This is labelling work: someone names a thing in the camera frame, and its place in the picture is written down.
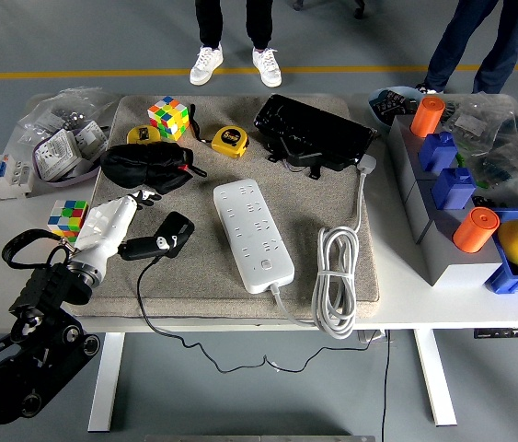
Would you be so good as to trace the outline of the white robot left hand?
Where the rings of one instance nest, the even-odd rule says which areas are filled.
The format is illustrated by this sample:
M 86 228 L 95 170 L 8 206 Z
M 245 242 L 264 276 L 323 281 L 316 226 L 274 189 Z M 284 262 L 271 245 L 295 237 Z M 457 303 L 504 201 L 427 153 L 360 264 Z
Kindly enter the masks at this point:
M 75 242 L 76 252 L 68 267 L 76 272 L 103 276 L 107 261 L 119 253 L 126 261 L 164 256 L 178 245 L 177 234 L 131 239 L 122 243 L 141 205 L 151 206 L 161 196 L 138 191 L 92 208 Z

